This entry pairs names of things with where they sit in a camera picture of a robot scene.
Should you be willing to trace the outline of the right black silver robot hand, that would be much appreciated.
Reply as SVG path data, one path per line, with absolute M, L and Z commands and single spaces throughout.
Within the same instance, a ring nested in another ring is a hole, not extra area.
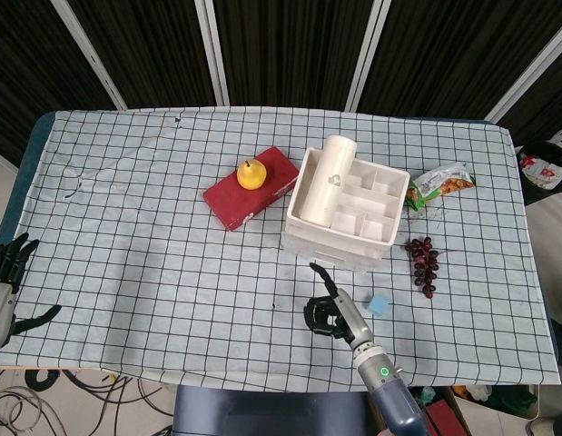
M 349 294 L 339 288 L 329 273 L 317 263 L 311 269 L 324 282 L 326 296 L 312 297 L 303 308 L 307 327 L 315 334 L 344 340 L 354 351 L 373 341 L 373 333 Z

